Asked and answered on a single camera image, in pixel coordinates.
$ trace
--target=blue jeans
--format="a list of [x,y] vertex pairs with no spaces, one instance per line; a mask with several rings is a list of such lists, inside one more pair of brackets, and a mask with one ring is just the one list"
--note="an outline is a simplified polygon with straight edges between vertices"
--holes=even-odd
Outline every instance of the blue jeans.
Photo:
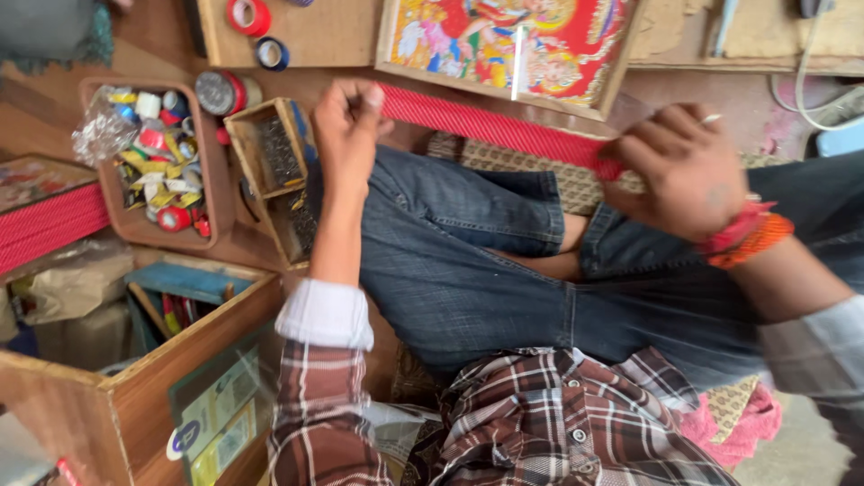
[[[317,212],[320,167],[310,172]],[[864,290],[864,152],[748,175],[819,259]],[[653,346],[700,390],[765,367],[759,315],[727,274],[606,205],[582,240],[579,284],[485,250],[558,253],[563,215],[551,172],[470,170],[380,146],[369,186],[360,282],[438,378],[530,346],[577,347],[606,363]]]

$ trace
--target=concrete floor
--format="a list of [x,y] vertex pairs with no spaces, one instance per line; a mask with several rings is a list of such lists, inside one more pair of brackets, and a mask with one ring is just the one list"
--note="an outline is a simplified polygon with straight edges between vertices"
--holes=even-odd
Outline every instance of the concrete floor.
[[783,425],[772,442],[759,442],[756,455],[734,472],[741,486],[834,486],[840,482],[851,453],[835,442],[828,420],[810,400],[778,397]]

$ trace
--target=religious picture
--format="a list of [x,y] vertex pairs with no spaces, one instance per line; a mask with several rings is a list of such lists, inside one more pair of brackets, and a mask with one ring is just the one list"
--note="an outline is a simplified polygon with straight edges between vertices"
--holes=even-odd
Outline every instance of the religious picture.
[[398,0],[389,62],[591,106],[636,0]]

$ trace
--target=red fabric strip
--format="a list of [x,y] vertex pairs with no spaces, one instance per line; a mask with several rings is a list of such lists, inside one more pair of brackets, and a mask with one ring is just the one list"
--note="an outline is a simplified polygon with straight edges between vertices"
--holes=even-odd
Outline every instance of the red fabric strip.
[[381,112],[388,118],[585,167],[603,180],[614,181],[623,171],[618,162],[597,157],[606,142],[395,86],[380,86],[385,95]]
[[0,215],[0,273],[108,226],[98,183]]

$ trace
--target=nail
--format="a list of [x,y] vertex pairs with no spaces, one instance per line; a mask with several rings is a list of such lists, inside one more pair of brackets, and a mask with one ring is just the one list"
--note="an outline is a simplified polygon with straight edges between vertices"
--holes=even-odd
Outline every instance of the nail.
[[365,101],[373,108],[380,108],[384,103],[384,90],[375,85],[365,96]]

